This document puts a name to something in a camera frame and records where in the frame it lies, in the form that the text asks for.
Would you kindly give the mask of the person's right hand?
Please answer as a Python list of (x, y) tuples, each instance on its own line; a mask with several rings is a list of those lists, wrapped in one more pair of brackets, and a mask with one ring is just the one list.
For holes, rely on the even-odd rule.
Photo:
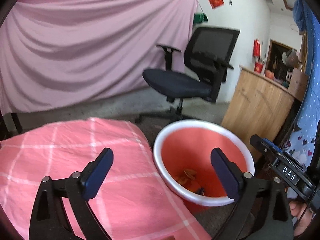
[(317, 239), (317, 230), (312, 231), (315, 214), (291, 187), (287, 187), (285, 192), (293, 217), (294, 239)]

